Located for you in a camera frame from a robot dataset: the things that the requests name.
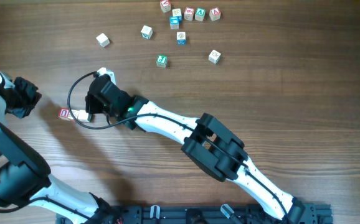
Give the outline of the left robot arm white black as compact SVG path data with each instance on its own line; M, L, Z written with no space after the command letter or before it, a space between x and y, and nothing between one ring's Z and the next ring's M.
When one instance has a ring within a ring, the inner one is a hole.
M7 127L7 114L30 114L42 96L37 90L24 78L0 72L0 213L35 206L72 223L114 222L119 215L106 201L54 177L45 159Z

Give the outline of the wooden block faint picture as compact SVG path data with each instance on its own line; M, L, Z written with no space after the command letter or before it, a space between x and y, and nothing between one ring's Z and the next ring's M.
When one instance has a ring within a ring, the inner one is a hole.
M81 122L89 123L92 120L92 115L87 113L85 110L79 110L77 119Z

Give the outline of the wooden block red side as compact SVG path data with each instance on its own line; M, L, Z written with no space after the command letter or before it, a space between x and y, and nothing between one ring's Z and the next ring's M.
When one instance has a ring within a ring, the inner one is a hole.
M69 114L70 114L69 109L61 108L59 111L59 118L70 121Z

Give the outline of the wooden block circle picture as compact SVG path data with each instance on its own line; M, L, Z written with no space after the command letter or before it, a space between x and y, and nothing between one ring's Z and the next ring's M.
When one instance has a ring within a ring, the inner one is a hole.
M168 63L168 57L166 55L158 55L156 59L156 65L161 68L166 68Z

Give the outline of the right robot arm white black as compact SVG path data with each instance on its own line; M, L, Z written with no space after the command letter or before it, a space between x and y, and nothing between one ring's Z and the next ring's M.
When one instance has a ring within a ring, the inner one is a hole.
M204 113L190 118L166 111L138 95L119 89L108 72L93 72L86 110L106 113L130 129L161 134L181 144L181 150L202 171L219 182L229 180L250 194L269 216L298 223L305 206L280 190L255 166L245 144L218 119Z

